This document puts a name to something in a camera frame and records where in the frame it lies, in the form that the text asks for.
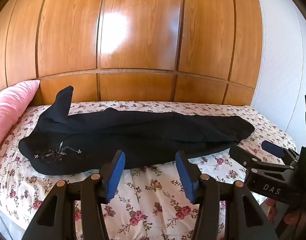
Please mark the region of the person's right hand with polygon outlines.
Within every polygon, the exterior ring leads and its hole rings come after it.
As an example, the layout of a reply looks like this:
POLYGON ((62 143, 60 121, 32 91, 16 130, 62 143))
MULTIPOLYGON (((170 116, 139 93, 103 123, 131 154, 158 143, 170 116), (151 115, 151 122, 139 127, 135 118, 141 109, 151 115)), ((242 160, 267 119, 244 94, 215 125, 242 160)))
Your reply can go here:
MULTIPOLYGON (((277 215, 281 213, 280 209, 277 207, 276 200, 268 198, 265 201, 265 205, 268 207, 267 218, 273 223, 277 215)), ((295 210, 291 213, 284 215, 283 221, 287 225, 296 225, 299 222, 299 227, 302 227, 306 224, 306 211, 295 210)))

